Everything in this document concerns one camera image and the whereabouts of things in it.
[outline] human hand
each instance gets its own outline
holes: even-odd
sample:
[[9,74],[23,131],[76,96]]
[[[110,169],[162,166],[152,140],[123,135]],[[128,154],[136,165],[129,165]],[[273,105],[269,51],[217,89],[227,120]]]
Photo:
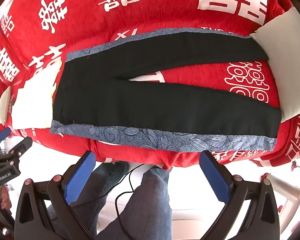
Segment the human hand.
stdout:
[[5,185],[2,185],[2,187],[1,187],[1,199],[2,199],[1,208],[9,210],[12,205],[11,205],[11,201],[9,198],[8,189]]

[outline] screw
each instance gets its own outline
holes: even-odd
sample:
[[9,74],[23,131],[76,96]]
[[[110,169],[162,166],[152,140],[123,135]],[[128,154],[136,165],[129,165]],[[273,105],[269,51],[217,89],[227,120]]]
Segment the screw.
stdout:
[[53,181],[57,182],[61,180],[61,175],[56,175],[53,177]]
[[234,180],[241,181],[242,177],[240,175],[233,175]]
[[31,179],[26,179],[25,184],[29,185],[31,183]]
[[264,179],[263,183],[266,184],[266,185],[270,185],[271,184],[271,182],[269,181],[269,179]]

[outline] blue gripper pad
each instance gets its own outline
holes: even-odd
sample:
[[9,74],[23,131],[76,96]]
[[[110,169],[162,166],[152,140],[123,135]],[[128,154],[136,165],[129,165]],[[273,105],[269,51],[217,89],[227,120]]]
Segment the blue gripper pad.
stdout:
[[7,138],[11,133],[11,130],[9,127],[4,128],[1,132],[0,132],[0,143]]
[[77,201],[95,166],[96,155],[93,152],[90,152],[66,185],[65,200],[67,201],[68,205]]
[[211,154],[208,151],[203,151],[200,154],[200,168],[206,176],[211,188],[213,189],[219,201],[227,204],[230,201],[230,188],[227,181],[222,177],[216,160],[214,162],[208,157]]

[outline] blue jeans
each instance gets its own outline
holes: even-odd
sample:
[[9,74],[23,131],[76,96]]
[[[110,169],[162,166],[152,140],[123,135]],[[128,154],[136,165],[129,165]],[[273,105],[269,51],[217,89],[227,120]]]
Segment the blue jeans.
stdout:
[[[78,200],[71,204],[75,214],[96,240],[129,240],[118,218],[97,235],[98,215],[106,203],[99,199],[129,172],[126,162],[102,163],[88,179]],[[169,172],[153,167],[143,174],[142,182],[120,214],[125,230],[135,240],[172,240],[172,212],[168,196]],[[52,206],[48,207],[57,234],[69,239]]]

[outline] white floor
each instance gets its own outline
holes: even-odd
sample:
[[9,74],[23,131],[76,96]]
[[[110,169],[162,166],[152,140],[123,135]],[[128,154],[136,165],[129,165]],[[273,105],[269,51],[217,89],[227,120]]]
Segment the white floor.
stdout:
[[[13,138],[13,143],[18,143],[22,138]],[[56,174],[63,174],[66,169],[77,162],[79,157],[66,155],[34,143],[20,159],[21,175],[10,181],[15,191],[11,192],[12,213],[15,215],[18,202],[18,194],[21,192],[23,182],[27,178],[35,182],[50,180]],[[136,167],[136,163],[131,163],[131,167]],[[136,169],[131,181],[134,188],[140,185],[142,174],[151,167],[144,165]],[[246,160],[233,162],[226,165],[232,174],[239,174],[245,180],[260,181],[260,176],[266,172],[285,180],[286,182],[300,187],[300,168],[291,172],[291,164],[279,167],[257,167],[254,163]],[[114,200],[124,191],[129,191],[130,185],[128,177],[109,194],[107,204],[99,215],[99,229],[102,230],[109,222],[116,218]],[[209,183],[202,173],[199,165],[188,168],[174,167],[170,173],[168,192],[170,196],[170,206],[173,210],[173,220],[197,220],[200,221],[200,233],[204,233],[218,216],[223,208],[223,203],[215,197]],[[125,194],[118,200],[119,210],[122,211],[128,202],[131,194]],[[275,192],[277,206],[283,205],[286,199]],[[241,222],[245,216],[249,201],[245,201],[242,213],[229,233],[227,239],[236,235]]]

